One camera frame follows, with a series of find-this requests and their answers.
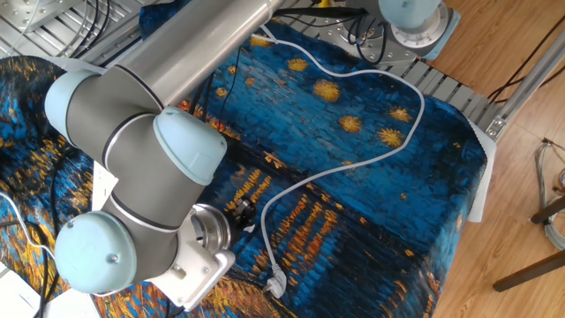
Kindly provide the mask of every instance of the white plug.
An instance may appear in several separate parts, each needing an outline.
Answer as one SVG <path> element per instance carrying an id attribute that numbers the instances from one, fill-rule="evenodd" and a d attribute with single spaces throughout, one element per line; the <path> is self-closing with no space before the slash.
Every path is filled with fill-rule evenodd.
<path id="1" fill-rule="evenodd" d="M 281 298 L 286 290 L 286 275 L 278 264 L 273 264 L 273 277 L 267 280 L 266 292 L 271 292 L 277 299 Z"/>

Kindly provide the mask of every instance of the blue patterned cloth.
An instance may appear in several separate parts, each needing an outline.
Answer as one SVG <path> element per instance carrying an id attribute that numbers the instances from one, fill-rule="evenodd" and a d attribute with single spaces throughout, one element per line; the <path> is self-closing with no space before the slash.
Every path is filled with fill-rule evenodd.
<path id="1" fill-rule="evenodd" d="M 141 17 L 154 20 L 142 20 L 142 30 L 154 29 L 153 23 L 162 23 L 159 17 L 170 17 L 180 7 L 144 8 Z M 369 68 L 289 27 L 268 27 L 334 72 Z M 236 54 L 216 71 L 206 116 L 230 142 L 213 183 L 200 197 L 218 208 L 233 208 L 238 198 L 247 197 L 261 210 L 307 176 L 382 155 L 402 143 L 418 114 L 418 96 L 400 82 L 376 74 L 331 78 L 296 49 L 251 40 L 242 48 L 235 89 L 220 118 L 235 63 Z M 29 220 L 52 230 L 45 185 L 65 140 L 47 128 L 42 107 L 49 85 L 63 71 L 30 57 L 0 60 L 0 67 L 0 186 L 16 196 Z M 82 154 L 65 162 L 56 182 L 63 220 L 89 210 L 91 163 Z M 271 208 L 267 230 L 289 279 L 281 299 L 261 292 L 270 265 L 257 226 L 235 246 L 237 262 L 229 276 L 185 315 L 430 317 L 485 165 L 466 118 L 426 98 L 425 114 L 402 152 L 324 177 Z M 23 190 L 30 185 L 33 191 Z M 13 218 L 6 204 L 0 205 L 0 216 Z M 0 243 L 3 261 L 37 288 L 39 253 L 21 253 L 13 246 L 24 241 L 15 229 L 9 233 L 3 232 Z M 30 258 L 37 270 L 27 270 Z M 164 297 L 148 283 L 97 304 L 107 317 L 155 317 L 164 311 Z"/>

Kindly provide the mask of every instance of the metal rod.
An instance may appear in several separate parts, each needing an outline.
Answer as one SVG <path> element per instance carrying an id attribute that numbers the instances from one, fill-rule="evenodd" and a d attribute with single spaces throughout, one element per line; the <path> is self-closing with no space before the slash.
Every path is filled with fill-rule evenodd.
<path id="1" fill-rule="evenodd" d="M 565 251 L 553 254 L 542 261 L 538 261 L 525 269 L 519 270 L 510 276 L 502 278 L 498 282 L 494 283 L 493 288 L 497 292 L 504 292 L 512 287 L 518 286 L 519 284 L 525 283 L 563 266 L 565 266 Z"/>
<path id="2" fill-rule="evenodd" d="M 283 2 L 192 0 L 119 64 L 151 87 L 163 105 L 178 104 Z"/>
<path id="3" fill-rule="evenodd" d="M 554 203 L 543 208 L 541 211 L 533 215 L 530 221 L 534 224 L 540 224 L 563 209 L 565 209 L 565 197 L 557 199 Z"/>
<path id="4" fill-rule="evenodd" d="M 565 57 L 565 30 L 561 32 L 546 54 L 533 67 L 526 76 L 520 87 L 510 96 L 508 102 L 501 110 L 503 119 L 512 116 L 522 105 L 524 105 L 538 87 L 546 79 L 547 75 Z"/>

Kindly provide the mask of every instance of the light blue joint cap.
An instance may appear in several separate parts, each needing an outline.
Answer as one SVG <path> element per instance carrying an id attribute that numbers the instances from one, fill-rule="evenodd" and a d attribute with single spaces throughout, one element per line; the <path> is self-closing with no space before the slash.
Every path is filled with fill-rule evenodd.
<path id="1" fill-rule="evenodd" d="M 391 25 L 413 29 L 430 18 L 440 3 L 441 0 L 379 0 L 379 9 Z"/>
<path id="2" fill-rule="evenodd" d="M 121 291 L 132 283 L 137 256 L 130 233 L 112 215 L 73 218 L 56 238 L 56 269 L 79 292 Z"/>
<path id="3" fill-rule="evenodd" d="M 67 132 L 67 110 L 69 109 L 69 103 L 74 95 L 74 91 L 80 83 L 91 76 L 100 76 L 100 74 L 90 71 L 68 72 L 51 85 L 51 88 L 45 96 L 45 114 L 47 115 L 49 123 L 71 144 L 69 132 Z"/>
<path id="4" fill-rule="evenodd" d="M 178 107 L 155 117 L 155 135 L 170 160 L 192 181 L 207 186 L 228 149 L 226 140 L 209 125 Z"/>
<path id="5" fill-rule="evenodd" d="M 426 60 L 434 60 L 438 57 L 441 50 L 445 47 L 445 44 L 448 42 L 449 38 L 453 34 L 453 31 L 456 29 L 457 25 L 461 21 L 461 14 L 459 12 L 453 10 L 451 14 L 451 20 L 449 21 L 448 27 L 446 28 L 445 32 L 441 36 L 440 40 L 435 44 L 433 49 L 428 52 L 424 57 Z"/>

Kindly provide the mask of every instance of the gray tube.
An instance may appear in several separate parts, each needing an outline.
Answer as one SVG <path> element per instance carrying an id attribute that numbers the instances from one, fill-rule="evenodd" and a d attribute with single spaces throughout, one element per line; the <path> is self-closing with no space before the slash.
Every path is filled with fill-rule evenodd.
<path id="1" fill-rule="evenodd" d="M 102 211 L 120 220 L 132 237 L 138 264 L 133 282 L 157 277 L 164 273 L 177 256 L 177 234 L 153 231 L 139 225 L 121 212 L 124 207 L 121 207 L 115 198 L 115 195 L 112 194 L 104 204 Z"/>
<path id="2" fill-rule="evenodd" d="M 170 160 L 155 137 L 154 115 L 133 118 L 108 149 L 110 171 L 119 182 L 116 197 L 136 217 L 158 228 L 175 230 L 204 190 Z"/>
<path id="3" fill-rule="evenodd" d="M 67 132 L 74 145 L 104 164 L 107 142 L 123 122 L 139 113 L 160 111 L 149 90 L 127 71 L 113 67 L 76 88 L 67 110 Z"/>
<path id="4" fill-rule="evenodd" d="M 284 0 L 192 0 L 119 65 L 178 105 Z"/>

